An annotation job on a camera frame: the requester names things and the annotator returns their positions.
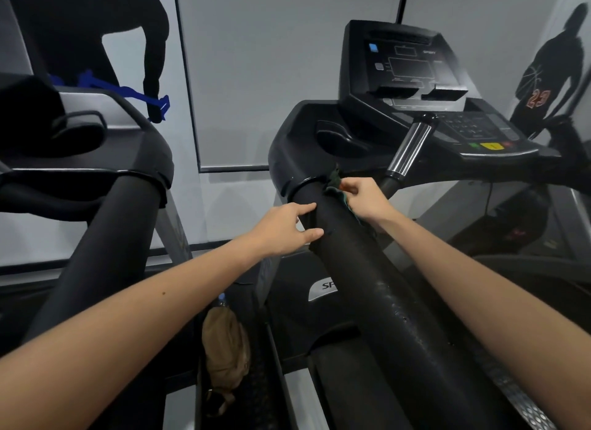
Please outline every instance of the blue dumbbell graphic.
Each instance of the blue dumbbell graphic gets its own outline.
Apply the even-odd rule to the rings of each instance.
[[[64,86],[64,81],[55,75],[50,75],[51,82],[55,86]],[[162,114],[162,120],[164,119],[164,115],[170,109],[170,98],[165,95],[164,97],[158,99],[153,97],[148,97],[141,92],[136,91],[133,88],[129,88],[128,86],[116,86],[112,85],[111,83],[107,83],[106,81],[99,80],[92,75],[91,70],[87,70],[82,72],[82,74],[78,75],[78,87],[79,88],[100,88],[102,90],[112,90],[119,94],[121,97],[127,98],[137,98],[142,102],[149,103],[151,105],[156,105],[160,108],[160,113]]]

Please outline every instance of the metal heart rate sensor grip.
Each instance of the metal heart rate sensor grip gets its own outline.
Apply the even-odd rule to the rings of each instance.
[[[380,190],[386,198],[390,198],[402,186],[404,178],[438,123],[439,120],[435,114],[423,113],[410,125],[398,151],[386,169],[385,178],[380,183]]]

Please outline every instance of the white logo label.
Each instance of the white logo label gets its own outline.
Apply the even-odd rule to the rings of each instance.
[[[336,291],[337,288],[333,280],[329,277],[325,277],[324,279],[320,279],[319,281],[316,281],[314,284],[312,284],[312,287],[310,287],[310,292],[308,293],[308,302],[314,301],[321,296],[328,295],[329,293]]]

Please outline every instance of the cable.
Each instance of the cable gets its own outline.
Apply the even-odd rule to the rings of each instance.
[[[486,197],[486,205],[484,206],[484,216],[486,217],[488,215],[488,205],[491,202],[491,195],[492,195],[492,185],[493,182],[489,182],[490,187],[488,189],[488,196]]]

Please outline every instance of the number 23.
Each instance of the number 23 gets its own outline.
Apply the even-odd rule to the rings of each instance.
[[[551,90],[544,90],[542,92],[540,92],[540,90],[534,90],[534,92],[531,94],[531,97],[527,101],[527,107],[533,109],[537,108],[538,106],[542,106],[544,103],[546,103],[548,97],[550,97],[551,92]]]

